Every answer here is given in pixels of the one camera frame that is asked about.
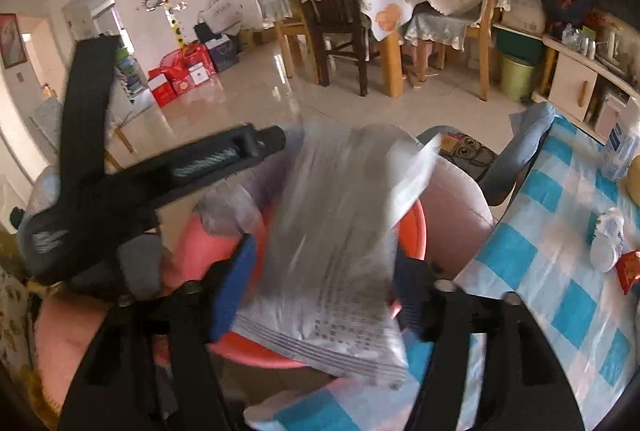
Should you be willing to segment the large yellow pear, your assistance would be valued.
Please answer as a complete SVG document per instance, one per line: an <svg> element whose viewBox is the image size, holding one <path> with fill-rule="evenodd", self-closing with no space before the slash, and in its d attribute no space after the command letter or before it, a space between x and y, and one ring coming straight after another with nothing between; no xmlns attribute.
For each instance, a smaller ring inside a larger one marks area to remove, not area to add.
<svg viewBox="0 0 640 431"><path fill-rule="evenodd" d="M632 202L636 206L640 206L640 156L638 154L628 166L623 185Z"/></svg>

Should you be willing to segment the light wooden chair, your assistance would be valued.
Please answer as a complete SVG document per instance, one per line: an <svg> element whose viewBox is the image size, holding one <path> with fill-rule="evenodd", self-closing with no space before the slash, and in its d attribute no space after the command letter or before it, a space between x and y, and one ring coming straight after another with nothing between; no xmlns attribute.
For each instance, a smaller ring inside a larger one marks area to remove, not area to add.
<svg viewBox="0 0 640 431"><path fill-rule="evenodd" d="M437 13L430 4L422 3L414 9L401 39L415 48L425 48L427 43L435 45L437 69L444 68L448 48L463 52L467 39L477 39L480 99L486 102L489 90L491 25L495 10L507 10L509 7L510 0L481 0L480 5L462 15L444 16Z"/></svg>

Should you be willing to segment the light wooden dining table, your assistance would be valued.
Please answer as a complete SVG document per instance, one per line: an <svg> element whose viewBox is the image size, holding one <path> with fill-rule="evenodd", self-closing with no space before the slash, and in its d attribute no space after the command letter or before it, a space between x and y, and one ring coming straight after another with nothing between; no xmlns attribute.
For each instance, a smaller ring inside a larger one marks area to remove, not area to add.
<svg viewBox="0 0 640 431"><path fill-rule="evenodd" d="M360 10L381 55L384 94L404 93L401 67L401 27L412 17L416 0L361 0Z"/></svg>

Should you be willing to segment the white TV cabinet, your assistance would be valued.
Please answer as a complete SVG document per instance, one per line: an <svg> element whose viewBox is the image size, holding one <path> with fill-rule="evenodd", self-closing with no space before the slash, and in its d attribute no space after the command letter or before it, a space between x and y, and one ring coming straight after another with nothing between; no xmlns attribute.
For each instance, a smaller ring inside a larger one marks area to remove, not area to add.
<svg viewBox="0 0 640 431"><path fill-rule="evenodd" d="M604 128L596 129L604 92L616 92L627 102L629 97L639 99L638 91L599 61L574 52L550 35L544 34L541 41L546 53L533 101L551 102L559 114L604 144L608 134Z"/></svg>

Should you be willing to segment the white wrapper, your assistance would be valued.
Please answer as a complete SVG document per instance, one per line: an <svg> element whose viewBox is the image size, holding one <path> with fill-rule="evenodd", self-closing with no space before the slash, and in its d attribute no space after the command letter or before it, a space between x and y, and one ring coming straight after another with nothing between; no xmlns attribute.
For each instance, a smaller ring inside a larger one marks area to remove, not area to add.
<svg viewBox="0 0 640 431"><path fill-rule="evenodd" d="M590 248L590 262L600 273L610 271L623 254L624 224L623 213L618 208L608 209L597 218Z"/></svg>

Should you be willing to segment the silver foil bag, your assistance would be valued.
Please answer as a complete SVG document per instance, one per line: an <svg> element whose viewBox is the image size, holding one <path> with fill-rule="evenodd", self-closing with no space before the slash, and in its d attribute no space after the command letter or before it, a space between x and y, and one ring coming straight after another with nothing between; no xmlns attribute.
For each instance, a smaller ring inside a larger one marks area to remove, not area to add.
<svg viewBox="0 0 640 431"><path fill-rule="evenodd" d="M195 209L207 234L266 230L233 331L335 377L401 385L408 363L390 309L397 226L427 188L439 146L395 125L311 124L210 188Z"/></svg>

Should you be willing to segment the white yogurt bottle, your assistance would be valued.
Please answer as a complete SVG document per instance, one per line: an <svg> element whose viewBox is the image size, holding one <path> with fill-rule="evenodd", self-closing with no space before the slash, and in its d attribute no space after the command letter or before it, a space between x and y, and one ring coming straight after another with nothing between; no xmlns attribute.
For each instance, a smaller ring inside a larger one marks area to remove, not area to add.
<svg viewBox="0 0 640 431"><path fill-rule="evenodd" d="M601 174L617 182L639 150L639 101L631 97L617 116L602 150Z"/></svg>

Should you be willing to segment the blue checkered tablecloth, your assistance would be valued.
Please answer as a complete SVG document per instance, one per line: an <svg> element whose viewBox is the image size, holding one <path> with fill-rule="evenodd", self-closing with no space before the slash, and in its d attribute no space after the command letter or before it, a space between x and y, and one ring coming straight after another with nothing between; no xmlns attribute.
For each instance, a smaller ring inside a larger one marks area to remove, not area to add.
<svg viewBox="0 0 640 431"><path fill-rule="evenodd" d="M639 244L639 210L600 172L601 145L556 118L502 220L458 275L473 295L515 291L559 359L589 430L639 425L639 293L590 262L597 219L617 208L626 246ZM335 380L307 393L282 392L247 408L255 430L400 430L431 355L406 336L409 374L396 390Z"/></svg>

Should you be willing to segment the red gift boxes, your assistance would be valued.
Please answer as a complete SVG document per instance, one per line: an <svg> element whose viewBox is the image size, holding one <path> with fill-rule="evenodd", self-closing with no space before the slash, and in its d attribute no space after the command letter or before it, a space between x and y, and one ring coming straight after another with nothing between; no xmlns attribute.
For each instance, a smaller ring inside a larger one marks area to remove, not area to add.
<svg viewBox="0 0 640 431"><path fill-rule="evenodd" d="M149 71L148 87L157 106L165 107L216 74L205 45L194 42L166 54L160 65Z"/></svg>

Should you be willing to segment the pink plastic basin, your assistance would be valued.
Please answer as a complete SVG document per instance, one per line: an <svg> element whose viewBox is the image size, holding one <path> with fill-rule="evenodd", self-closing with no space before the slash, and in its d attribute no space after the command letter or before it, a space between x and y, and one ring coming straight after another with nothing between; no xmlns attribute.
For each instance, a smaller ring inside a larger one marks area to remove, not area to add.
<svg viewBox="0 0 640 431"><path fill-rule="evenodd" d="M422 260L426 222L413 203L394 227L390 278L378 277L344 259L345 226L337 243L320 236L316 223L303 234L295 222L285 232L282 206L259 214L250 235L257 263L231 330L209 352L247 366L267 369L316 367L334 375L397 377L406 365L394 318L401 309L392 285L396 255Z"/></svg>

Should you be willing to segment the red snack packet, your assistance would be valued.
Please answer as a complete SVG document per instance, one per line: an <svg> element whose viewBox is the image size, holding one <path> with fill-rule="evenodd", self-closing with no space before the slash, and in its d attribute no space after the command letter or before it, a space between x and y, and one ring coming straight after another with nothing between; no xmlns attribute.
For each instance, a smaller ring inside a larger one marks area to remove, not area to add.
<svg viewBox="0 0 640 431"><path fill-rule="evenodd" d="M625 295L640 279L640 251L634 250L624 253L615 264L615 270Z"/></svg>

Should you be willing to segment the green trash bin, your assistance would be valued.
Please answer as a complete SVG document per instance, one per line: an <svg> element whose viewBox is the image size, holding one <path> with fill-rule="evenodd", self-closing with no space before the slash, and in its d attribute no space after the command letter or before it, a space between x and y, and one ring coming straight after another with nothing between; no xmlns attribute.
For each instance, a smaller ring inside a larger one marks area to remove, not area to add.
<svg viewBox="0 0 640 431"><path fill-rule="evenodd" d="M501 56L500 91L507 98L521 102L532 94L535 67L525 60L503 54Z"/></svg>

